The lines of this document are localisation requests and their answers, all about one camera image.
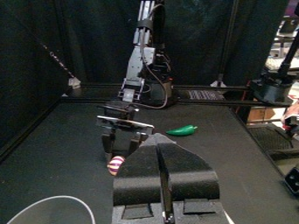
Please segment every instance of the black table surface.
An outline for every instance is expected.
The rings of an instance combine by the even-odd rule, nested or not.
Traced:
[[[0,165],[0,223],[33,202],[56,195],[81,199],[96,222],[110,223],[112,184],[100,142],[97,104],[61,103]],[[168,136],[196,153],[219,176],[220,202],[240,224],[299,222],[299,203],[245,126],[227,107],[141,108],[135,120],[155,132],[187,124],[191,136]]]

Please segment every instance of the green pepper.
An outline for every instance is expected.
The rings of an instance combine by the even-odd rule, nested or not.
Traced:
[[[180,127],[179,129],[167,130],[165,133],[172,136],[184,137],[191,135],[196,129],[197,129],[196,126],[187,125]]]

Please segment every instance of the black fabric wall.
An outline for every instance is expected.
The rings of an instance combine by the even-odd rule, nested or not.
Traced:
[[[45,0],[0,2],[0,148],[66,88],[65,73],[29,34],[62,59],[53,6]]]
[[[232,3],[165,1],[165,47],[175,84],[209,85],[216,80]],[[239,1],[227,85],[244,85],[247,78],[259,76],[285,5],[287,0]],[[139,6],[139,0],[1,0],[0,147],[66,88],[65,73],[26,29],[66,60],[81,81],[120,83],[133,50]]]
[[[244,85],[264,65],[287,0],[239,0],[224,83]],[[229,22],[229,0],[165,1],[165,47],[175,84],[209,85],[217,77]],[[121,82],[133,50],[140,1],[74,1],[62,6],[77,74]]]

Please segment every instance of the pink striped object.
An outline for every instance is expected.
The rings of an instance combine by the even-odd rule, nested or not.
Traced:
[[[113,176],[117,175],[117,169],[124,162],[125,162],[125,159],[122,157],[120,157],[120,156],[112,157],[112,159],[106,165],[110,175],[113,175]]]

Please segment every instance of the black backdrop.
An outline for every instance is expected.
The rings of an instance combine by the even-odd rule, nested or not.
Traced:
[[[165,1],[165,48],[176,84],[209,85],[216,80],[232,2]],[[85,72],[85,81],[122,81],[139,4],[136,0],[65,1],[73,55],[81,58],[76,67]],[[225,84],[244,85],[247,78],[259,76],[285,5],[287,0],[239,1]]]
[[[133,50],[140,1],[13,0],[0,3],[0,147],[54,103],[66,75],[26,29],[78,79],[120,83]],[[165,47],[175,84],[209,85],[217,77],[232,0],[165,1]],[[224,83],[257,77],[287,0],[240,0]]]

